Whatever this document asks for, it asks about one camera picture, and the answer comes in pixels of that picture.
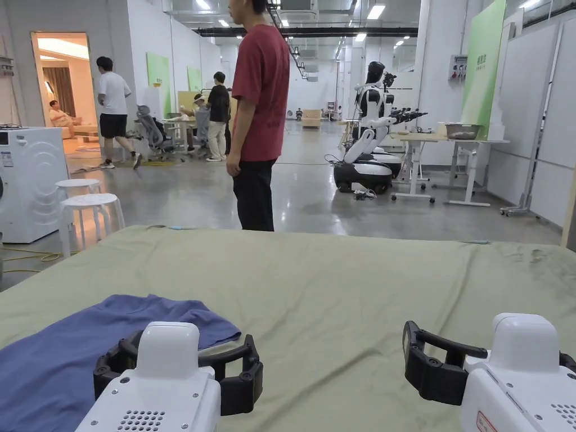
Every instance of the curtain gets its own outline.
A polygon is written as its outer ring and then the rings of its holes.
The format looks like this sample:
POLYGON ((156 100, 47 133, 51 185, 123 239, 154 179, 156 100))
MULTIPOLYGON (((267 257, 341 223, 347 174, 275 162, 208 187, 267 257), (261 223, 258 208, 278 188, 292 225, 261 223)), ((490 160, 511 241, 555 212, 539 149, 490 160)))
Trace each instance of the curtain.
POLYGON ((60 102, 60 108, 65 113, 76 117, 74 95, 72 94, 72 80, 68 67, 44 67, 44 79, 54 90, 54 99, 60 102))

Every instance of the sneaker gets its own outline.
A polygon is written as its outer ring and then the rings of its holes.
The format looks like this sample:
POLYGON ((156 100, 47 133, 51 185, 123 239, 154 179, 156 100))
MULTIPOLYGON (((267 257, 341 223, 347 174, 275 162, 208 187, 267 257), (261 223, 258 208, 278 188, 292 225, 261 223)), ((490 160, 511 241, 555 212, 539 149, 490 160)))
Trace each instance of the sneaker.
POLYGON ((142 153, 136 153, 134 157, 134 165, 132 166, 133 169, 136 169, 142 163, 142 153))
POLYGON ((98 165, 98 168, 101 168, 101 169, 112 169, 112 168, 116 168, 116 167, 115 167, 114 164, 111 163, 111 162, 108 162, 108 163, 103 162, 102 164, 98 165))

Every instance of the red label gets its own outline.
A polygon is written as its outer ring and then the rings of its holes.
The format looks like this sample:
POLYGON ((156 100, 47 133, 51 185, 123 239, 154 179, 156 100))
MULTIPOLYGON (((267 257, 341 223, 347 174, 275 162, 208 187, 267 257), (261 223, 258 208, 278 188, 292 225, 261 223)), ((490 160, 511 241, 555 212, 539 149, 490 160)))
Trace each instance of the red label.
POLYGON ((476 427, 480 432, 498 432, 481 411, 478 411, 478 416, 476 417, 476 427))

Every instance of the red t-shirt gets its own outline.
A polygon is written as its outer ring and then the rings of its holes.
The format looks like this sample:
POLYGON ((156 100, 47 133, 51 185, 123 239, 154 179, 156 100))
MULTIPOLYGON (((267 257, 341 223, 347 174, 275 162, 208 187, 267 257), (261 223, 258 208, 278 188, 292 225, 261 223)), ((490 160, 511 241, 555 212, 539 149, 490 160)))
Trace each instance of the red t-shirt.
POLYGON ((289 83, 290 51, 286 41, 276 27, 255 26, 238 49, 232 87, 232 97, 256 104, 241 160, 269 161, 282 153, 289 83))

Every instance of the black t-shirt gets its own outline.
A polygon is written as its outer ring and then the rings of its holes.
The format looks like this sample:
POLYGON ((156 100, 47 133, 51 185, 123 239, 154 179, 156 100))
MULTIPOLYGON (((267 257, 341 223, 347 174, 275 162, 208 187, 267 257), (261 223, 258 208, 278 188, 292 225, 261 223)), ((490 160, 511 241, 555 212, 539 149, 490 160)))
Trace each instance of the black t-shirt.
POLYGON ((223 85, 215 85, 208 96, 210 104, 210 121, 227 122, 230 111, 230 95, 223 85))

